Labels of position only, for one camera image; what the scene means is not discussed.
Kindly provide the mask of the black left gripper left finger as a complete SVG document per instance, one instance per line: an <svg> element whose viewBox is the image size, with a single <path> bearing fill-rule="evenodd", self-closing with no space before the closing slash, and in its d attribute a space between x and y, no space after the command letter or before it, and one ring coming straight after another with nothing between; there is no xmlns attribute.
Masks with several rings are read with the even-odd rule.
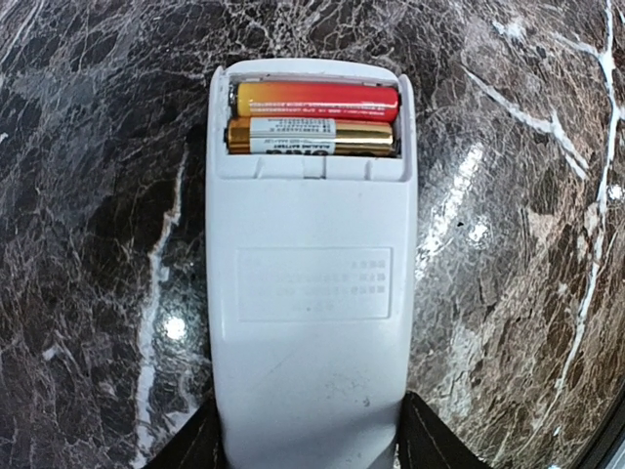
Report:
<svg viewBox="0 0 625 469"><path fill-rule="evenodd" d="M215 405L202 405L146 469L227 468Z"/></svg>

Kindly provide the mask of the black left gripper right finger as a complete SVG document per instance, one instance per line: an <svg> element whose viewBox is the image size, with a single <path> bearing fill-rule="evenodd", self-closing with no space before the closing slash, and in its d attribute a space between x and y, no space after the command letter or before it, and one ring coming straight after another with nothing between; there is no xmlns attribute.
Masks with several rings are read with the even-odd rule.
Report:
<svg viewBox="0 0 625 469"><path fill-rule="evenodd" d="M412 391L402 400L397 441L401 468L488 469Z"/></svg>

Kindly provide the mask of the white remote control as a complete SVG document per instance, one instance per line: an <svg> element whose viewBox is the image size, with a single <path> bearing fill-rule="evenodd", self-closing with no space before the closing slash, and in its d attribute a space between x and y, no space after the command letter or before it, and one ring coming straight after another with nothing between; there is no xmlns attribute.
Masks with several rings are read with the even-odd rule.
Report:
<svg viewBox="0 0 625 469"><path fill-rule="evenodd" d="M229 89L259 81L396 89L396 156L229 153ZM416 137L406 75L320 59L215 70L206 268L229 467L392 466L414 308Z"/></svg>

